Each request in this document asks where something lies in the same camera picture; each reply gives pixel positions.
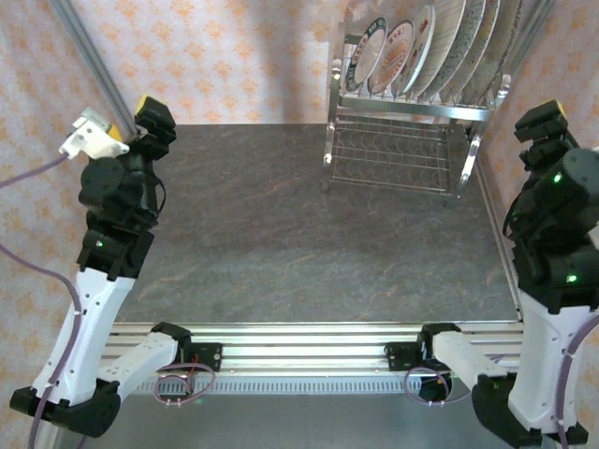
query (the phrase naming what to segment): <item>dish rack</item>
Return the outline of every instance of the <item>dish rack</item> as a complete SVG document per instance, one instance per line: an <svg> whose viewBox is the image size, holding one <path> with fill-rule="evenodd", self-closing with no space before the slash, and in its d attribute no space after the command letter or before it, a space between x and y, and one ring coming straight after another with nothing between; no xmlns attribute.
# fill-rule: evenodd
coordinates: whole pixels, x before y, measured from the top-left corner
<svg viewBox="0 0 599 449"><path fill-rule="evenodd" d="M426 102L394 98L388 87L378 95L368 94L364 86L349 93L345 74L360 38L346 34L345 23L339 23L321 192L338 182L460 197L481 138L509 91L510 76L504 75L474 105L461 104L460 93L445 103L439 95Z"/></svg>

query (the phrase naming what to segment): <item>floral wallpaper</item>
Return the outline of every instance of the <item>floral wallpaper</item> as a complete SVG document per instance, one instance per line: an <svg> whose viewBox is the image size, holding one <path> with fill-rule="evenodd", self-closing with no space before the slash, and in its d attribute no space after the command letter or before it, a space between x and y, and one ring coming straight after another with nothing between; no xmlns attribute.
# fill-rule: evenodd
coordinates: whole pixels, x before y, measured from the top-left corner
<svg viewBox="0 0 599 449"><path fill-rule="evenodd" d="M133 110L143 93L167 102L178 123L320 123L336 23L359 33L372 17L390 22L422 0L76 0ZM592 0L561 0L529 53L512 93L483 140L481 159L505 210L525 179L512 135L528 108L559 98L571 130L599 145L599 12ZM0 2L0 180L57 157L87 106L114 119L48 0ZM83 158L2 191L0 240L72 277L84 232L77 201ZM6 404L30 384L53 346L68 298L64 287L0 257L0 432L25 446L28 417ZM587 342L580 419L599 446L599 332Z"/></svg>
<svg viewBox="0 0 599 449"><path fill-rule="evenodd" d="M528 178L514 137L514 123L528 109L551 98L563 103L569 129L585 147L599 146L599 9L593 0L561 0L535 40L511 92L493 118L481 147L481 162L493 186L500 216ZM578 389L578 412L599 447L599 329L585 348Z"/></svg>
<svg viewBox="0 0 599 449"><path fill-rule="evenodd" d="M424 3L74 0L129 107L151 92L179 124L323 123L337 23L361 34Z"/></svg>
<svg viewBox="0 0 599 449"><path fill-rule="evenodd" d="M57 158L86 106L109 112L48 0L0 2L0 18L0 180L5 180ZM77 201L84 163L77 158L0 192L2 243L67 277L76 272L80 249L72 242L85 231L85 210ZM1 254L0 273L0 446L22 449L31 418L10 410L8 402L46 361L69 297L59 282Z"/></svg>

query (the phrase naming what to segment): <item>plate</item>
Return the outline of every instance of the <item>plate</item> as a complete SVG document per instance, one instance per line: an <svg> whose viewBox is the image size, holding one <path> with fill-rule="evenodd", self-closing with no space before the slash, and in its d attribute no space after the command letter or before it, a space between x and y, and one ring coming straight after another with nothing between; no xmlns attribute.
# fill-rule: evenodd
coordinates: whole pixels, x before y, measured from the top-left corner
<svg viewBox="0 0 599 449"><path fill-rule="evenodd" d="M468 83L473 73L475 73L476 67L482 59L485 49L489 45L491 33L493 32L495 22L497 21L500 3L501 0L487 0L485 14L483 15L483 21L480 24L478 33L476 33L475 42L472 44L470 51L466 54L464 62L460 65L460 68L454 77L441 91L441 100L443 102L448 102L453 96L459 94Z"/></svg>
<svg viewBox="0 0 599 449"><path fill-rule="evenodd" d="M466 53L475 42L476 33L480 28L485 13L485 0L466 0L466 8L461 18L460 28L456 38L451 45L443 65L437 72L429 87L426 88L420 99L428 100L433 98L446 84L451 81L453 76L464 62Z"/></svg>
<svg viewBox="0 0 599 449"><path fill-rule="evenodd" d="M420 96L443 65L451 44L460 28L466 0L437 0L434 4L435 25L432 32L431 49L408 95Z"/></svg>
<svg viewBox="0 0 599 449"><path fill-rule="evenodd" d="M397 78L407 61L414 44L414 25L403 21L395 26L387 36L383 56L373 74L368 78L368 92L380 94Z"/></svg>
<svg viewBox="0 0 599 449"><path fill-rule="evenodd" d="M408 62L405 63L400 75L391 84L393 96L403 94L412 87L424 61L429 54L432 41L432 30L434 30L434 7L425 5L414 18L414 45Z"/></svg>
<svg viewBox="0 0 599 449"><path fill-rule="evenodd" d="M463 103L468 105L478 103L501 74L505 59L514 45L521 8L521 0L504 0L500 4L499 15L487 50L462 91Z"/></svg>
<svg viewBox="0 0 599 449"><path fill-rule="evenodd" d="M372 74L381 58L387 37L387 21L384 17L376 19L362 35L349 60L345 89L354 92Z"/></svg>

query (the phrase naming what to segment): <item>purple cable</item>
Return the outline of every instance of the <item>purple cable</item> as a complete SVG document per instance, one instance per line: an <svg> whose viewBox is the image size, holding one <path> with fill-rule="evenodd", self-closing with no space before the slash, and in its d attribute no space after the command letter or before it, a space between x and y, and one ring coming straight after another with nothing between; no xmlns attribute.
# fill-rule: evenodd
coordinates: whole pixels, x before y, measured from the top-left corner
<svg viewBox="0 0 599 449"><path fill-rule="evenodd" d="M0 182L0 190L4 189L5 187L8 187L9 185L12 185L16 182L27 180L29 178L33 178L35 175L38 175L40 173L43 173L46 170L56 167L59 164L63 163L67 159L67 157L68 157L67 155L63 155L63 156L59 157L58 159L56 159L52 162L49 162L45 166L35 168L33 170L27 171L26 173L22 173L21 175L15 176L14 178L10 178L9 180L2 181L2 182ZM50 397L51 390L53 389L53 386L56 384L56 381L58 381L58 378L60 377L60 374L63 371L63 368L65 367L66 361L68 360L68 358L70 357L70 355L73 351L73 347L75 346L75 342L77 341L77 337L79 335L79 331L80 331L80 327L81 327L81 315L80 315L81 302L79 299L79 295L77 294L77 290L73 286L73 283L69 279L67 279L65 276L63 276L62 274L57 273L55 271L51 271L49 269L39 267L35 264L32 264L31 262L27 262L23 258L19 257L15 253L13 253L7 247L5 247L2 243L0 243L0 253L3 253L7 257L11 258L15 262L23 265L26 268L29 268L37 273L45 274L46 276L50 276L50 277L54 278L55 280L62 282L65 285L66 290L68 290L68 293L71 295L71 299L73 301L73 307L76 312L75 317L73 319L73 328L71 329L71 335L69 336L68 342L66 343L65 351L63 352L60 359L58 360L58 363L56 364L56 367L54 368L54 371L52 372L50 379L48 380L48 384L50 384L50 385L48 387L46 387L46 389L44 390L44 392L41 395L41 398L39 399L39 403L37 404L36 414L34 415L34 420L31 425L31 431L29 433L29 440L27 443L27 446L29 447L29 449L35 449L37 432L39 431L39 424L41 422L41 415L44 412L44 408L46 406L46 403L48 402L48 398ZM86 440L86 438L83 437L83 439L80 441L78 449L82 448L82 446L85 443L85 440Z"/></svg>
<svg viewBox="0 0 599 449"><path fill-rule="evenodd" d="M405 377L403 378L403 391L405 391L405 394L407 395L407 397L409 399L411 399L413 402L417 402L418 404L428 405L428 406L433 406L433 405L434 406L444 406L446 404L455 404L456 402L460 402L461 400L464 400L470 396L470 392L468 392L466 395L464 395L460 398L457 398L457 399L440 400L440 401L436 401L436 402L427 401L418 396L414 396L414 394L411 393L408 388L408 379L416 371L426 371L428 373L434 374L443 383L443 387L446 390L446 397L449 398L449 395L451 394L451 391L449 390L449 385L447 385L447 381L441 375L442 374L441 372L435 371L434 369L430 369L430 368L426 368L426 367L415 367L415 368L410 369L408 372L406 372Z"/></svg>
<svg viewBox="0 0 599 449"><path fill-rule="evenodd" d="M560 375L558 377L558 386L555 401L555 417L558 420L558 434L560 435L560 445L562 449L568 449L568 440L565 435L565 428L560 423L563 420L563 414L565 409L565 388L568 385L568 377L570 375L570 369L572 368L572 357L577 352L578 348L584 341L584 339L599 325L599 315L593 316L577 334L572 338L570 344L566 349L566 354L563 358L562 367L560 368Z"/></svg>
<svg viewBox="0 0 599 449"><path fill-rule="evenodd" d="M182 406L183 404L186 404L187 402L191 402L192 400L195 400L195 399L199 398L200 396L204 396L209 390L212 389L212 387L214 386L214 381L216 381L216 373L214 372L214 370L212 368L210 368L208 365L204 365L201 363L175 363L173 365L167 365L165 367L162 367L160 370L162 371L165 369L181 369L181 368L204 369L211 374L211 379L208 382L208 385L206 385L204 388L199 390L197 393L195 393L193 395L189 395L185 399L177 399L177 401L175 403L178 406ZM184 378L182 378L181 376L177 376L175 374L170 374L168 376L161 377L160 379L158 379L158 381L156 381L156 384L153 387L153 396L156 398L156 400L158 402L162 402L163 404L169 406L172 403L172 401L170 399L162 399L162 398L160 398L160 395L158 394L158 389L160 388L160 384L162 382L164 382L166 379L176 380L178 382L184 383L186 386L189 386L189 384L187 383L187 381Z"/></svg>

